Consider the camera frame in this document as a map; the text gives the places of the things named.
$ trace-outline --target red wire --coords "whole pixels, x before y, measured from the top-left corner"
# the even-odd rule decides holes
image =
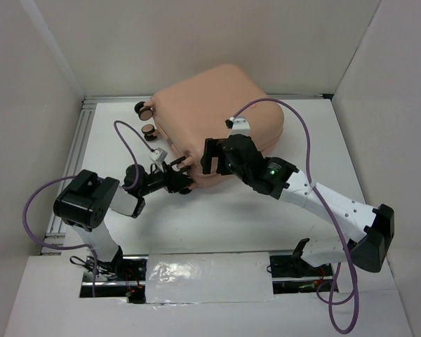
[[[128,285],[128,274],[126,274],[125,271],[123,271],[125,273],[125,278],[126,278],[126,291],[129,291],[129,285]]]
[[[324,271],[324,268],[318,267],[318,271],[320,272],[321,279],[323,279],[326,276],[326,272]]]
[[[139,283],[139,280],[138,280],[138,278],[135,276],[134,271],[132,271],[132,270],[131,270],[131,269],[129,269],[129,268],[126,268],[126,270],[127,270],[127,271],[129,271],[131,274],[133,274],[133,276],[134,276],[134,280],[138,283],[138,288],[140,288],[140,283]]]

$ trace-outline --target suitcase wheel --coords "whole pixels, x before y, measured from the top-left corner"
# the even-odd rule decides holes
[[[152,118],[153,111],[150,107],[144,107],[145,102],[139,102],[134,106],[134,111],[138,114],[140,120],[147,121]]]
[[[142,127],[143,138],[147,142],[152,142],[153,140],[157,139],[158,131],[154,127],[153,124],[147,124]]]

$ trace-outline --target white panel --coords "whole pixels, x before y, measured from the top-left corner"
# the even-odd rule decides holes
[[[53,57],[55,58],[56,63],[59,65],[60,69],[64,73],[66,79],[69,81],[70,85],[76,91],[76,94],[80,99],[84,98],[84,91],[82,87],[79,85],[76,77],[70,69],[69,64],[65,60],[65,56],[62,54],[58,43],[56,42],[55,38],[51,34],[50,29],[48,28],[44,18],[40,10],[37,8],[34,0],[20,0],[23,8],[27,12],[29,18],[33,22],[34,27],[36,28],[37,32],[41,35],[41,38],[46,43],[48,49],[52,53]]]
[[[226,62],[268,93],[333,93],[380,0],[36,0],[88,95],[148,94]]]
[[[228,303],[273,300],[269,254],[152,254],[147,303]]]
[[[362,189],[396,211],[390,258],[421,336],[421,0],[383,0],[334,100]]]
[[[0,336],[27,256],[22,229],[31,192],[62,174],[80,102],[18,1],[0,1]],[[35,201],[30,222],[44,237],[55,190]]]
[[[82,274],[64,255],[30,258],[5,336],[108,337],[116,331],[120,336],[158,337],[337,335],[327,305],[315,293],[255,303],[134,305],[121,298],[78,298]],[[334,300],[344,297],[336,293]],[[362,292],[360,306],[350,337],[412,336],[398,291]],[[350,305],[334,308],[342,327],[348,325],[351,313]]]

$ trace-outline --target black bracket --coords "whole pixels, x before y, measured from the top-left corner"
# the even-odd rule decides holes
[[[94,172],[82,170],[58,195],[53,212],[68,225],[91,231],[98,227],[119,187],[113,178],[102,179]]]
[[[168,193],[181,192],[187,189],[193,180],[184,173],[190,167],[186,166],[179,171],[175,171],[172,166],[179,164],[185,160],[181,157],[172,161],[169,165],[166,162],[162,163],[162,171],[155,169],[150,173],[146,173],[143,166],[139,165],[139,178],[138,182],[131,190],[127,192],[138,199],[142,199],[145,195],[153,193],[161,188],[166,188]],[[134,164],[126,169],[125,186],[131,186],[135,179],[135,166]]]
[[[387,205],[373,209],[376,217],[366,236],[357,244],[349,241],[352,262],[367,272],[379,272],[394,237],[394,211]]]
[[[218,158],[217,173],[222,176],[228,176],[232,172],[227,167],[226,154],[222,149],[223,142],[226,138],[213,139],[207,138],[204,141],[204,153],[201,158],[201,166],[203,167],[203,174],[210,174],[212,169],[212,160]]]

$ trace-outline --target white wall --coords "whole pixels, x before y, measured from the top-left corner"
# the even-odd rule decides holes
[[[268,93],[334,93],[380,0],[36,0],[88,95],[235,62]]]
[[[421,336],[421,0],[382,0],[333,104],[367,201],[396,211],[389,257]]]
[[[0,1],[0,336],[27,257],[37,253],[21,212],[43,182],[62,175],[80,99],[63,77],[18,0]],[[55,190],[30,217],[44,236]]]

